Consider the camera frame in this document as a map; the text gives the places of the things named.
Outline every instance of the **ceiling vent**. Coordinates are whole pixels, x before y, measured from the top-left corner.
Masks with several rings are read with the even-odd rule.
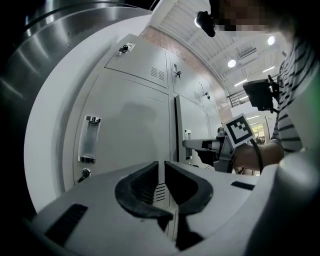
[[[253,59],[258,58],[258,51],[257,48],[252,48],[250,50],[247,50],[246,52],[242,53],[239,55],[239,63],[240,64],[245,64],[248,63],[249,61],[252,61]]]

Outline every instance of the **ceiling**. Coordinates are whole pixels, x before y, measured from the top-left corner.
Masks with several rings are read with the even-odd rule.
[[[218,31],[214,38],[196,27],[195,17],[199,11],[210,13],[209,0],[163,0],[155,8],[150,25],[172,36],[197,55],[212,71],[227,93],[243,90],[240,81],[265,79],[274,76],[284,60],[282,51],[286,49],[284,38],[275,34],[275,43],[268,45],[270,35],[258,32],[230,34]],[[249,56],[240,55],[256,48]],[[228,61],[236,60],[236,66],[228,67]]]

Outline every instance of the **black cable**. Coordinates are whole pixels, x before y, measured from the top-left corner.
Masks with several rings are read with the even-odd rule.
[[[259,149],[257,143],[255,142],[255,140],[254,140],[253,138],[250,139],[250,142],[252,143],[253,148],[254,148],[254,150],[255,150],[255,152],[256,152],[256,155],[257,155],[257,157],[258,157],[258,162],[259,162],[259,167],[260,167],[260,173],[262,173],[262,170],[264,169],[264,165],[263,165],[263,163],[262,163],[262,156],[261,156],[260,149]]]

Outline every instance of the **white panel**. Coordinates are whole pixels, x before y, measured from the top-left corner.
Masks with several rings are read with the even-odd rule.
[[[94,164],[78,162],[84,116],[101,118]],[[74,178],[79,179],[83,168],[98,175],[169,159],[169,96],[110,72],[100,74],[80,117],[74,145]]]
[[[200,75],[197,76],[197,81],[201,91],[201,98],[204,108],[213,114],[218,113],[217,103],[208,81]]]
[[[205,169],[208,165],[201,162],[198,153],[195,150],[192,150],[192,160],[186,160],[186,148],[182,146],[182,141],[185,139],[185,130],[191,131],[191,139],[209,138],[206,113],[201,107],[180,95],[176,97],[176,108],[179,162],[196,165]]]
[[[170,54],[170,62],[173,91],[203,107],[202,92],[197,82],[197,73],[173,54]],[[176,75],[177,71],[181,72],[180,78]]]
[[[25,178],[37,212],[65,191],[60,185],[66,177],[62,177],[58,149],[73,95],[101,56],[129,33],[138,36],[150,18],[130,18],[94,33],[74,47],[45,80],[32,106],[24,141]]]
[[[218,114],[207,114],[209,120],[209,128],[211,133],[211,138],[217,137],[218,135],[218,128],[222,126],[221,120]]]
[[[131,43],[135,44],[131,51],[117,51],[105,67],[168,88],[166,50],[140,37],[132,38]]]

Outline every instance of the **cabinet handle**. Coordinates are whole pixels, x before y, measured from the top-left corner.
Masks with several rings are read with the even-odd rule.
[[[84,117],[78,148],[79,162],[88,164],[94,164],[96,162],[96,144],[100,123],[101,118],[99,117],[88,115]]]
[[[176,77],[179,77],[179,79],[181,79],[180,76],[181,76],[182,72],[179,71],[178,66],[176,64],[174,64],[174,63],[173,63],[173,72],[175,73]]]
[[[203,87],[202,83],[201,83],[201,82],[199,82],[199,84],[200,84],[200,86],[201,86],[201,90],[202,90],[202,92],[203,92],[203,93],[205,93],[205,91],[204,91],[204,87]]]
[[[184,130],[184,139],[191,140],[191,131],[190,130],[187,130],[187,129]],[[192,149],[186,147],[185,148],[185,160],[191,160],[191,159],[192,159]]]

